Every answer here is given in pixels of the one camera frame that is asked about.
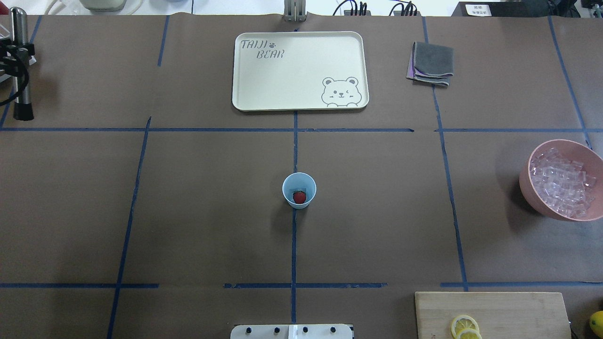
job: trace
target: gray towel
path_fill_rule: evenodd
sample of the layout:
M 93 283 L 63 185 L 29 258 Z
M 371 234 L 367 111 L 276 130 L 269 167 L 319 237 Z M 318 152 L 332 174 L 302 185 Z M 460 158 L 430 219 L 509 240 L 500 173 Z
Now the gray towel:
M 408 61 L 408 79 L 448 86 L 454 74 L 454 50 L 450 47 L 415 42 Z

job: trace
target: paper cup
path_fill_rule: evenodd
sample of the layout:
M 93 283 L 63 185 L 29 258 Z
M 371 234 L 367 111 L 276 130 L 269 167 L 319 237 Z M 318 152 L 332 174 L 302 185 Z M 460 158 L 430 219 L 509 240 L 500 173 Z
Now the paper cup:
M 306 193 L 306 201 L 303 204 L 296 204 L 293 201 L 293 193 L 303 191 Z M 306 173 L 293 173 L 283 182 L 283 196 L 285 200 L 295 209 L 305 208 L 316 196 L 316 183 L 311 176 Z

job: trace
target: bowl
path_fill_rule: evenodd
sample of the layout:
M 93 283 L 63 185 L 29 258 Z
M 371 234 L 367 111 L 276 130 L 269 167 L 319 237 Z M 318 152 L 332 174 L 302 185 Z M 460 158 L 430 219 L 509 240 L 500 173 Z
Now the bowl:
M 586 215 L 583 217 L 571 218 L 559 214 L 557 211 L 551 209 L 536 192 L 532 175 L 530 175 L 530 163 L 534 156 L 538 156 L 551 148 L 556 148 L 568 160 L 582 162 L 584 164 L 583 170 L 588 175 L 597 178 L 597 183 L 593 186 L 591 193 L 595 200 L 586 210 Z M 530 206 L 547 217 L 563 221 L 593 221 L 603 217 L 603 159 L 588 147 L 575 141 L 554 139 L 536 147 L 519 174 L 519 186 Z

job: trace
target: blue tape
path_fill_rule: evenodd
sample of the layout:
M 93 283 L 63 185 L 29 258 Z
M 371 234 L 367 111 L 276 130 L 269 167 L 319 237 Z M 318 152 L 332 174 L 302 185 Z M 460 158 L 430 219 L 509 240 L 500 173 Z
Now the blue tape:
M 300 132 L 414 132 L 410 128 L 301 128 Z
M 421 17 L 423 20 L 423 35 L 425 37 L 425 43 L 429 43 L 429 35 L 427 34 L 427 20 L 424 16 Z
M 14 89 L 10 91 L 9 97 L 12 97 L 14 94 Z M 6 116 L 8 114 L 8 109 L 10 108 L 10 104 L 8 103 L 4 106 L 4 113 L 2 113 L 2 119 L 0 119 L 0 130 L 2 130 L 2 126 L 4 126 L 4 121 L 6 120 Z
M 157 67 L 161 67 L 161 61 L 163 60 L 163 48 L 165 47 L 165 39 L 168 36 L 168 25 L 169 15 L 166 15 L 165 24 L 163 26 L 163 38 L 161 39 L 161 49 L 159 50 L 159 59 L 157 60 Z
M 42 16 L 38 16 L 38 20 L 36 21 L 36 26 L 34 27 L 34 31 L 31 33 L 30 43 L 34 43 L 34 39 L 36 38 L 37 30 L 40 28 L 40 23 L 42 22 Z
M 439 128 L 436 132 L 477 132 L 477 133 L 492 133 L 492 132 L 510 132 L 510 133 L 582 133 L 584 130 L 580 128 Z
M 387 286 L 385 282 L 359 282 L 347 284 L 329 283 L 298 283 L 297 288 L 382 288 Z
M 450 204 L 452 205 L 452 217 L 454 220 L 454 229 L 455 229 L 455 235 L 456 235 L 456 250 L 458 252 L 458 262 L 459 265 L 461 267 L 461 278 L 463 279 L 463 283 L 465 284 L 463 286 L 464 291 L 468 291 L 469 288 L 466 285 L 467 283 L 467 273 L 465 271 L 465 259 L 463 258 L 463 245 L 461 244 L 461 232 L 459 231 L 458 228 L 458 218 L 456 216 L 456 204 L 455 204 L 455 200 L 454 200 L 454 192 L 452 191 L 452 179 L 450 178 L 450 166 L 448 165 L 448 155 L 446 153 L 446 146 L 445 146 L 445 140 L 444 140 L 444 132 L 442 131 L 442 118 L 440 115 L 440 104 L 438 104 L 438 98 L 435 95 L 435 85 L 431 85 L 431 90 L 433 91 L 434 94 L 434 105 L 435 105 L 435 111 L 437 112 L 437 118 L 438 118 L 438 129 L 439 129 L 439 134 L 440 134 L 440 144 L 442 147 L 442 156 L 444 157 L 444 170 L 446 172 L 446 182 L 448 184 L 448 196 L 450 198 Z
M 246 289 L 246 288 L 291 288 L 291 284 L 288 282 L 282 283 L 259 283 L 259 284 L 224 284 L 224 288 L 227 289 Z
M 557 51 L 557 57 L 559 58 L 559 64 L 561 65 L 561 70 L 563 71 L 563 76 L 566 79 L 567 88 L 569 89 L 569 94 L 572 97 L 573 106 L 576 109 L 576 114 L 578 115 L 578 120 L 580 121 L 580 126 L 582 126 L 582 131 L 584 132 L 584 138 L 586 140 L 586 145 L 592 150 L 592 144 L 590 143 L 589 134 L 586 132 L 586 125 L 584 124 L 584 119 L 582 118 L 582 111 L 580 111 L 580 107 L 578 106 L 578 100 L 576 100 L 576 95 L 573 92 L 572 82 L 569 80 L 569 76 L 567 75 L 567 69 L 565 67 L 565 62 L 563 62 L 563 57 L 561 56 L 561 50 L 559 49 L 559 44 L 557 43 L 557 35 L 555 34 L 555 27 L 553 27 L 553 19 L 549 15 L 549 28 L 551 29 L 551 36 L 553 38 L 553 44 L 555 45 L 555 50 Z
M 297 172 L 297 111 L 293 112 L 293 173 Z
M 2 131 L 36 132 L 144 132 L 144 128 L 87 128 L 87 127 L 4 127 Z
M 443 282 L 440 287 L 464 287 L 472 288 L 479 287 L 540 287 L 540 286 L 597 286 L 603 285 L 603 282 L 587 282 L 587 281 L 527 281 L 527 282 Z
M 387 286 L 385 282 L 344 282 L 344 283 L 321 283 L 321 282 L 296 282 L 295 288 L 382 288 Z M 291 288 L 292 284 L 282 283 L 259 283 L 259 284 L 224 284 L 229 290 L 253 289 L 253 288 Z
M 291 209 L 293 210 L 291 218 L 291 323 L 294 324 L 297 321 L 297 210 Z
M 292 132 L 293 128 L 151 128 L 151 132 Z
M 0 288 L 115 288 L 116 284 L 1 283 Z M 122 284 L 121 288 L 159 288 L 159 284 Z
M 124 248 L 121 252 L 121 261 L 119 263 L 119 273 L 117 276 L 115 295 L 113 296 L 113 307 L 111 308 L 111 319 L 109 320 L 109 330 L 107 330 L 107 339 L 111 339 L 111 337 L 113 336 L 113 325 L 115 324 L 115 315 L 117 314 L 117 306 L 119 302 L 119 290 L 121 289 L 121 282 L 124 277 L 125 257 L 128 253 L 128 243 L 130 242 L 130 232 L 132 230 L 132 221 L 134 218 L 134 206 L 136 205 L 136 199 L 138 197 L 138 187 L 140 186 L 140 173 L 142 171 L 142 163 L 145 159 L 145 152 L 147 150 L 147 139 L 149 136 L 150 125 L 151 118 L 149 118 L 149 120 L 147 121 L 147 126 L 145 127 L 145 136 L 142 140 L 142 149 L 140 151 L 140 159 L 138 161 L 138 171 L 136 172 L 136 182 L 134 184 L 134 193 L 132 194 L 132 203 L 130 205 L 128 226 L 125 231 Z

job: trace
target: wooden cutting board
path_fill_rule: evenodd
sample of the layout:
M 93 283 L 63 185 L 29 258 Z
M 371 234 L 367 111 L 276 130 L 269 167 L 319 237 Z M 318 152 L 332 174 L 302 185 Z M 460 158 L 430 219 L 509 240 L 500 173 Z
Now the wooden cutting board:
M 561 293 L 415 292 L 419 339 L 452 339 L 451 321 L 473 317 L 483 339 L 571 337 Z

